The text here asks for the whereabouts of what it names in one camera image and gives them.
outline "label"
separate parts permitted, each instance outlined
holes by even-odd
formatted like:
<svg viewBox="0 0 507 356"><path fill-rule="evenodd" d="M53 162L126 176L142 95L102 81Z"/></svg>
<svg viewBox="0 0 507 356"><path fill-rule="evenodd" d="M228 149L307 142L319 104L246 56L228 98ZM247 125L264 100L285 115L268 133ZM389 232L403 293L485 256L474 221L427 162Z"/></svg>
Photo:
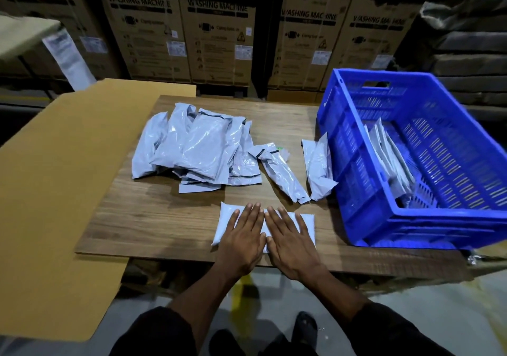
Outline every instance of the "label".
<svg viewBox="0 0 507 356"><path fill-rule="evenodd" d="M313 53L312 65L327 65L329 58L331 58L330 51L316 50Z"/></svg>
<svg viewBox="0 0 507 356"><path fill-rule="evenodd" d="M236 45L234 55L237 60L251 60L254 53L253 46Z"/></svg>
<svg viewBox="0 0 507 356"><path fill-rule="evenodd" d="M103 39L97 37L79 37L81 43L89 53L107 54L107 46Z"/></svg>
<svg viewBox="0 0 507 356"><path fill-rule="evenodd" d="M385 69L391 62L393 56L389 54L379 54L372 63L371 69Z"/></svg>
<svg viewBox="0 0 507 356"><path fill-rule="evenodd" d="M168 41L167 51L169 52L169 56L187 57L187 48L184 42Z"/></svg>
<svg viewBox="0 0 507 356"><path fill-rule="evenodd" d="M67 29L62 29L42 40L73 90L85 90L97 80L79 53Z"/></svg>

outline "black sleeve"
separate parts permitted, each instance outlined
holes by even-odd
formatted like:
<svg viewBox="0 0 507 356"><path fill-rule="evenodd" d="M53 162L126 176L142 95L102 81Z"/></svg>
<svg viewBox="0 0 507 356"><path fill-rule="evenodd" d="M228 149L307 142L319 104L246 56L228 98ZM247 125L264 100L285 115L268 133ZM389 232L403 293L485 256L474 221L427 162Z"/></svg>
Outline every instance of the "black sleeve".
<svg viewBox="0 0 507 356"><path fill-rule="evenodd" d="M452 353L420 333L410 321L378 303L365 305L345 328L345 333L358 356L452 356Z"/></svg>
<svg viewBox="0 0 507 356"><path fill-rule="evenodd" d="M140 315L117 340L110 356L130 354L197 356L192 328L169 308L152 309Z"/></svg>

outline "hand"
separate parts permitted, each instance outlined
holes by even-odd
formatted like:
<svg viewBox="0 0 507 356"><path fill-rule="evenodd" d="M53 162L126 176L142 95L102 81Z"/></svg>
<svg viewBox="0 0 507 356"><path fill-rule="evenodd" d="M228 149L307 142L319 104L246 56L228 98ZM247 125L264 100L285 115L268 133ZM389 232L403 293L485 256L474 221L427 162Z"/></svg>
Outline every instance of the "hand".
<svg viewBox="0 0 507 356"><path fill-rule="evenodd" d="M227 223L215 262L221 271L237 279L249 274L255 268L266 245L266 234L261 234L264 222L264 210L261 209L261 204L245 206L234 228L238 215L239 209L232 213Z"/></svg>
<svg viewBox="0 0 507 356"><path fill-rule="evenodd" d="M266 225L272 236L267 239L271 261L291 280L308 282L317 270L325 269L325 266L320 262L301 215L295 214L300 233L287 211L281 207L278 211L281 218L271 206L265 215Z"/></svg>

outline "wooden table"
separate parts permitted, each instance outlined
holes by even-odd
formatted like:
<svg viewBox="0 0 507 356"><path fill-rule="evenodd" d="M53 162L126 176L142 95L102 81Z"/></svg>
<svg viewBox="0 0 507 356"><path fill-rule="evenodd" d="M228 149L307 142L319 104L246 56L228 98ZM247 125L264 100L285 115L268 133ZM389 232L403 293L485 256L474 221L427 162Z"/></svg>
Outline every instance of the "wooden table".
<svg viewBox="0 0 507 356"><path fill-rule="evenodd" d="M161 96L152 114L172 112L177 102L189 102L219 113L252 120L254 144L275 142L290 152L288 164L307 186L301 139L317 137L317 107L266 102ZM458 251L370 249L347 245L335 201L293 204L266 175L263 184L225 186L214 192L179 194L172 176L131 179L131 160L137 140L125 158L109 191L76 246L76 252L114 256L213 261L212 239L220 202L263 207L284 206L288 211L315 214L316 247L333 271L460 281L469 279ZM269 266L264 255L260 265Z"/></svg>

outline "crate rim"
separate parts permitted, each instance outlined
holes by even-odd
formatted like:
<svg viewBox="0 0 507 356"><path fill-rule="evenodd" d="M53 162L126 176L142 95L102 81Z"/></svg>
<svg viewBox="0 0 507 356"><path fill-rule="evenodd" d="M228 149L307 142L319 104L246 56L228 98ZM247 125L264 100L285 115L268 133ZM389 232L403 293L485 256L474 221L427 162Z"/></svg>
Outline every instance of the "crate rim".
<svg viewBox="0 0 507 356"><path fill-rule="evenodd" d="M354 73L354 72L363 73L364 70L351 69L351 68L340 68L340 69L333 69L333 72L332 72L332 74L337 79L337 82L340 85L342 92L345 94L345 98L347 99L350 109L352 110L352 114L354 116L355 121L358 123L358 125L363 125L363 122L361 121L361 118L359 117L358 111L355 108L354 102L352 101L352 98L347 90L347 86L345 84L345 81L340 75L340 71L351 72L351 73ZM404 72L404 71L403 72L402 71L400 71L400 72L397 72L397 71L396 72L394 72L394 71L368 71L368 73L369 74L372 73L374 75L379 75L379 76L381 76L385 73L389 73L389 74L395 73L395 74L404 75L404 76L426 76L426 77L429 77L433 82L435 82L439 86L439 88L441 90L445 91L445 93L453 100L458 111L464 113L464 115L470 121L472 121L476 127L480 128L480 130L485 134L487 139L491 143L493 143L493 146L495 147L495 149L497 149L497 151L500 154L504 155L504 157L507 161L507 154L505 153L505 150L495 140L493 140L490 137L490 135L484 130L484 128L464 109L463 106L461 106L461 104L453 97L453 95L451 93L449 93L449 91L444 87L444 85L433 74L426 73L426 72ZM366 131L364 130L364 128L359 128L359 133L361 134L361 137L365 141L365 146L366 146L368 153L370 154L370 157L372 157L372 158L375 157L375 151L373 149L372 143L371 143L370 139L368 138L368 136L366 135ZM473 211L473 219L475 219L475 218L485 219L485 220L491 221L492 223L495 223L498 220L506 220L507 219L507 210L467 209L467 208L455 208L455 209L451 209L451 208L400 208L396 204L396 201L395 201L394 197L392 196L392 192L390 191L387 179L384 178L383 175L381 175L380 163L378 162L378 160L372 159L372 161L373 161L373 165L375 167L377 180L379 181L385 195L387 196L387 201L389 203L389 206L390 206L393 214L396 215L394 218L396 218L397 216L402 217L402 218L403 217L406 217L406 218L428 217L429 220L436 220L436 219L440 219L440 218L441 219L448 218L449 220L451 220L452 218L455 219L455 218L459 218L459 217L468 218L468 217L470 217L469 212Z"/></svg>

